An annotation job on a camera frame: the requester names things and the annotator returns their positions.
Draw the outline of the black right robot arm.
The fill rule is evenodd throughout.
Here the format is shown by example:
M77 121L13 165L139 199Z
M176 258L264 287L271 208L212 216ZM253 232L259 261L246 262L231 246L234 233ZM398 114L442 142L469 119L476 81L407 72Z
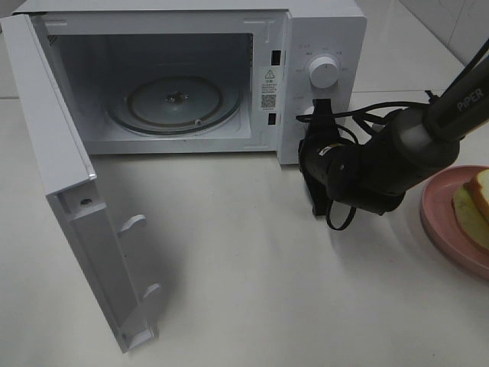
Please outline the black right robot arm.
M331 219L333 203L382 215L395 210L406 192L451 165L460 141L488 120L488 45L427 103L380 102L333 112L330 99L316 99L313 111L298 115L307 125L298 149L300 171L313 215Z

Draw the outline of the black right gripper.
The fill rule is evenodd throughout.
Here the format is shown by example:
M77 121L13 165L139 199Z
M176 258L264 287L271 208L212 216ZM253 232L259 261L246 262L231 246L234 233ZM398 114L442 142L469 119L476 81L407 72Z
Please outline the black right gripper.
M353 143L342 138L335 127L331 99L314 99L314 113L307 124L306 135L300 141L300 173L312 200L313 215L331 216L335 201L349 203L355 185L355 152Z

